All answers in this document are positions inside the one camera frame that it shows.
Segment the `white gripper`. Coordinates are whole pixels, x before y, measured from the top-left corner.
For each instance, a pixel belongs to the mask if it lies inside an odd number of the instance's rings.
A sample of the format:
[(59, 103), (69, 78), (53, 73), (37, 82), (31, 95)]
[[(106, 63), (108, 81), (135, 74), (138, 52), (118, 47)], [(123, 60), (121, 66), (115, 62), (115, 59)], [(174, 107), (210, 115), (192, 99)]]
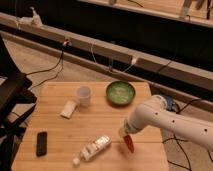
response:
[(128, 119), (125, 119), (123, 125), (119, 128), (119, 136), (121, 138), (130, 134), (134, 134), (135, 132), (136, 128), (134, 126), (134, 123)]

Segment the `blue object behind arm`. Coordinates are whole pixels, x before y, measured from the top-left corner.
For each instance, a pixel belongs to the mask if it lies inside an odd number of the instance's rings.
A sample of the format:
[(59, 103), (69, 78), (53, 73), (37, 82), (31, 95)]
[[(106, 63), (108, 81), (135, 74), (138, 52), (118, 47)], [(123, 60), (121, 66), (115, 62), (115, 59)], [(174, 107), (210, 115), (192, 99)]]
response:
[(167, 102), (167, 107), (166, 107), (166, 109), (168, 110), (168, 111), (172, 111), (172, 107), (173, 107), (173, 105), (174, 105), (174, 100), (173, 100), (173, 98), (172, 97), (170, 97), (170, 96), (166, 96), (166, 95), (162, 95), (162, 97), (166, 100), (166, 102)]

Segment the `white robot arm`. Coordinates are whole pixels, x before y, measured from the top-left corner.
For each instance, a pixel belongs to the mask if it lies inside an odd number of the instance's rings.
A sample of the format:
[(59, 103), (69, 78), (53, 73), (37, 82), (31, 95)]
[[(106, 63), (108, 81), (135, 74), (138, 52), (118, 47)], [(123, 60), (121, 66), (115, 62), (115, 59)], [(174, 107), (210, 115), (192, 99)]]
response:
[(143, 100), (124, 120), (119, 135), (124, 138), (152, 125), (213, 151), (213, 122), (175, 114), (167, 110), (168, 106), (169, 102), (161, 95)]

